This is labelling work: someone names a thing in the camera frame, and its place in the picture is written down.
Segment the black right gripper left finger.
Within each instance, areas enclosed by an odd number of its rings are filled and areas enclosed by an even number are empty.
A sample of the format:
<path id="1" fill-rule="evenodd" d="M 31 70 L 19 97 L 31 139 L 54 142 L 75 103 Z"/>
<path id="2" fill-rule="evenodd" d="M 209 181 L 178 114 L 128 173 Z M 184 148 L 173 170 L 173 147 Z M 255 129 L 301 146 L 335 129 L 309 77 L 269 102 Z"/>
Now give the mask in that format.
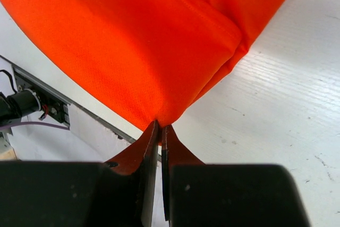
<path id="1" fill-rule="evenodd" d="M 90 226 L 151 226 L 159 123 L 106 161 L 90 208 Z"/>

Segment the orange t shirt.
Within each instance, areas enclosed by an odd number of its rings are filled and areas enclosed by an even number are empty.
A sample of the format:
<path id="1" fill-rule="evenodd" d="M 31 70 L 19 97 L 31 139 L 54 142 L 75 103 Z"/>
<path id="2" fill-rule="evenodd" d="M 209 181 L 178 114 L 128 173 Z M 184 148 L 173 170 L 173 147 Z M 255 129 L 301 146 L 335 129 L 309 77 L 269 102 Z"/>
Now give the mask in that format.
<path id="1" fill-rule="evenodd" d="M 66 75 L 140 130 L 228 75 L 285 0 L 1 0 Z"/>

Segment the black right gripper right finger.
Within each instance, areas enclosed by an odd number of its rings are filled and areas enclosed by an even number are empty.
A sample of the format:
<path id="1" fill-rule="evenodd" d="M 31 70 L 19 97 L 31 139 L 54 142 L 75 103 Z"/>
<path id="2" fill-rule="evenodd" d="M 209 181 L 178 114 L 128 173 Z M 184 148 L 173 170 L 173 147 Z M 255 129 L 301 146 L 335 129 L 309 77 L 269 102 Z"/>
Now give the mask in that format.
<path id="1" fill-rule="evenodd" d="M 202 199 L 206 165 L 168 125 L 161 133 L 161 160 L 165 220 L 170 226 L 202 226 Z"/>

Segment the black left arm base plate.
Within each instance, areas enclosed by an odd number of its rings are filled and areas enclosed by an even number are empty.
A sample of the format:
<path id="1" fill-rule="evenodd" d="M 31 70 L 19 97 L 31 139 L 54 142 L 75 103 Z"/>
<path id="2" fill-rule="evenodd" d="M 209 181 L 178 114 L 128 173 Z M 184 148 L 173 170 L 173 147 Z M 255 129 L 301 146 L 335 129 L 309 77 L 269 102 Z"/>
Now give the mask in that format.
<path id="1" fill-rule="evenodd" d="M 1 132 L 24 125 L 68 130 L 67 101 L 1 61 Z"/>

